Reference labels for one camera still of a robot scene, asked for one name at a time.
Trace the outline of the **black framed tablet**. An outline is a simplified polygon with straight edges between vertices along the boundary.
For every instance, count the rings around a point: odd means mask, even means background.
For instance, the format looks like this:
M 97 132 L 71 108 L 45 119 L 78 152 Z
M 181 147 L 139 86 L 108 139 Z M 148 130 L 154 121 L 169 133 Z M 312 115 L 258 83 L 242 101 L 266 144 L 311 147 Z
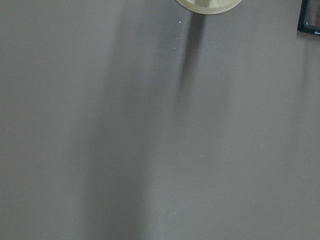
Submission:
M 320 35 L 320 0 L 302 0 L 297 30 Z

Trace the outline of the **round wooden stand base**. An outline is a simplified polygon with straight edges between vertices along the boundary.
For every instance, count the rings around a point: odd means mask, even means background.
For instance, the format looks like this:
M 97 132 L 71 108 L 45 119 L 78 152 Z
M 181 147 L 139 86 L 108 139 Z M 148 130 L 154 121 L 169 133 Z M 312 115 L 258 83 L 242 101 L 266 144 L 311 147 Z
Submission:
M 216 15 L 227 12 L 241 0 L 176 0 L 181 6 L 189 11 L 202 15 Z

